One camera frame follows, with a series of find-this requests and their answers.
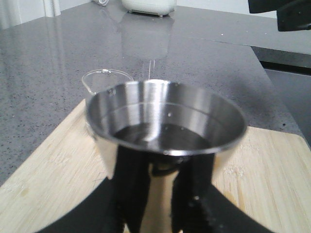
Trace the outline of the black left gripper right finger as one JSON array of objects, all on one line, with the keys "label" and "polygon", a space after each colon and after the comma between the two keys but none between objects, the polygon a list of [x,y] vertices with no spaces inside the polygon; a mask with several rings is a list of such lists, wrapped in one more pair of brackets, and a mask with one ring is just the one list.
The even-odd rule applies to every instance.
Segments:
[{"label": "black left gripper right finger", "polygon": [[232,204],[211,183],[195,179],[190,167],[178,172],[171,201],[173,233],[270,233]]}]

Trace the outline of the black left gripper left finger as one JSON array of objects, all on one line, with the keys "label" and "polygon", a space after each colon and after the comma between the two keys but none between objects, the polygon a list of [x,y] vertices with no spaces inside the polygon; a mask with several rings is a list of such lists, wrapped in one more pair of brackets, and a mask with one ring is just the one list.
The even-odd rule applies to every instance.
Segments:
[{"label": "black left gripper left finger", "polygon": [[122,233],[124,222],[117,213],[112,183],[104,179],[79,205],[39,233]]}]

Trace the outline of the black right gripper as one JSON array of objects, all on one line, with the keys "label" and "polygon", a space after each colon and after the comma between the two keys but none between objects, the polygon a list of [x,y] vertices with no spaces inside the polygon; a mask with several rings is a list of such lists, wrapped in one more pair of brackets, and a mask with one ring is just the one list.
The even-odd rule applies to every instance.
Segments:
[{"label": "black right gripper", "polygon": [[280,32],[308,31],[311,29],[310,0],[249,0],[249,13],[276,11]]}]

